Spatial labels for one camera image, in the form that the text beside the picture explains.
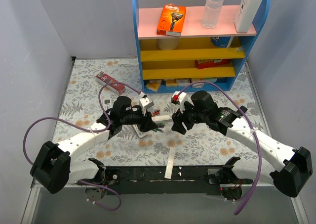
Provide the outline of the white slim remote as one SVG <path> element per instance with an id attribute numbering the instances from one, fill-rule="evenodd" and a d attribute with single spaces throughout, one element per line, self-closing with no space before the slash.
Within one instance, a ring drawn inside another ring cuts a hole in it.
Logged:
<path id="1" fill-rule="evenodd" d="M 159 123 L 171 123 L 172 117 L 171 115 L 159 115 L 159 116 L 153 116 L 152 121 L 155 122 L 156 124 Z"/>

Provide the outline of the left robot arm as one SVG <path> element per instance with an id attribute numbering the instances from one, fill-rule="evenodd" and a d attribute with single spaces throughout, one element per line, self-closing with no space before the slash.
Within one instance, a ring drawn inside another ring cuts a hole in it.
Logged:
<path id="1" fill-rule="evenodd" d="M 101 161 L 89 158 L 78 162 L 76 159 L 95 145 L 117 135 L 124 125 L 136 125 L 141 132 L 156 129 L 158 126 L 148 111 L 153 105 L 154 102 L 146 95 L 135 106 L 131 105 L 129 97 L 119 96 L 112 108 L 106 110 L 85 132 L 59 143 L 44 143 L 32 165 L 31 176 L 52 194 L 69 182 L 103 184 L 106 167 Z"/>

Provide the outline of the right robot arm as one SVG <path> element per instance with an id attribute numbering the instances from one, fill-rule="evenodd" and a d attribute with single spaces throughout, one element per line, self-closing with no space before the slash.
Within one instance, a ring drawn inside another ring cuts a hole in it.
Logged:
<path id="1" fill-rule="evenodd" d="M 238 141 L 268 165 L 245 161 L 240 157 L 229 159 L 219 170 L 208 173 L 212 182 L 235 183 L 240 179 L 251 179 L 274 185 L 281 193 L 297 197 L 313 174 L 311 153 L 304 147 L 299 149 L 282 144 L 261 131 L 251 128 L 243 116 L 247 111 L 240 107 L 234 111 L 218 107 L 212 96 L 204 90 L 191 97 L 176 91 L 171 102 L 180 107 L 172 115 L 172 130 L 180 134 L 195 124 L 206 124 L 211 130 Z"/>

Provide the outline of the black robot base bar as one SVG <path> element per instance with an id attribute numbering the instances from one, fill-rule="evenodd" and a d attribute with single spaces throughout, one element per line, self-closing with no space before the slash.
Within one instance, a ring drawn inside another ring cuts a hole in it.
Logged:
<path id="1" fill-rule="evenodd" d="M 221 186 L 228 185 L 241 197 L 241 185 L 250 179 L 238 179 L 223 166 L 174 166 L 171 178 L 165 177 L 166 166 L 107 167 L 99 182 L 84 179 L 89 184 L 104 185 L 118 194 L 206 194 L 221 195 Z"/>

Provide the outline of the white slim battery cover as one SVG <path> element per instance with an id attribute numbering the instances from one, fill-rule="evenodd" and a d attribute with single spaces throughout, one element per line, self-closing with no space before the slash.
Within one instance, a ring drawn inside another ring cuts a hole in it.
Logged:
<path id="1" fill-rule="evenodd" d="M 171 179 L 172 177 L 174 157 L 175 157 L 175 147 L 171 147 L 169 149 L 168 161 L 167 161 L 167 165 L 165 169 L 165 175 L 164 175 L 165 179 Z"/>

